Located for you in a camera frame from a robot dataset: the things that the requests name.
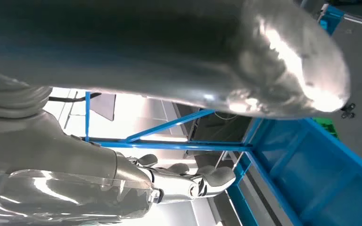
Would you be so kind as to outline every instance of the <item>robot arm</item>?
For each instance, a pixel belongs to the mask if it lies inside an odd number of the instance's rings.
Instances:
[[[289,0],[0,0],[0,224],[116,222],[233,183],[65,135],[42,111],[51,86],[298,118],[338,110],[349,85],[338,47]]]

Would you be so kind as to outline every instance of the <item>robotic hand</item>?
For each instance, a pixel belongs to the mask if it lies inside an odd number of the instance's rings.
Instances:
[[[157,163],[156,156],[152,154],[140,159],[132,158],[132,161],[153,183],[157,194],[155,203],[212,197],[223,192],[235,181],[235,174],[228,167],[215,169],[214,166],[205,166],[199,168],[195,175],[188,175],[188,165],[183,163],[174,164],[167,169],[152,168]]]

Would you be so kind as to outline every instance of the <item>green object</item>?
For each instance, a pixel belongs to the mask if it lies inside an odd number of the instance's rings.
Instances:
[[[332,123],[331,119],[326,118],[313,118],[313,120],[320,124],[326,131],[328,131],[331,135],[339,139],[337,130],[335,129],[334,124]]]

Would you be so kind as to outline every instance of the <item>blue platform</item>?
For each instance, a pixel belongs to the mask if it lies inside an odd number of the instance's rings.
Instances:
[[[256,121],[248,158],[294,225],[362,226],[360,157],[311,119]]]

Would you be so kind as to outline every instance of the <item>cable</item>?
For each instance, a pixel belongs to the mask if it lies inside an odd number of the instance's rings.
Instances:
[[[234,119],[235,117],[237,117],[237,115],[234,115],[234,116],[232,116],[232,117],[230,117],[230,118],[223,118],[223,117],[219,116],[219,115],[217,114],[217,112],[214,112],[214,114],[215,114],[217,117],[219,117],[220,119],[222,119],[222,120],[231,120],[231,119]]]
[[[100,96],[101,93],[91,93],[91,99],[97,96]],[[65,98],[65,97],[49,97],[49,101],[58,101],[58,102],[65,102],[65,103],[74,103],[74,102],[82,102],[85,101],[85,97],[81,98]]]

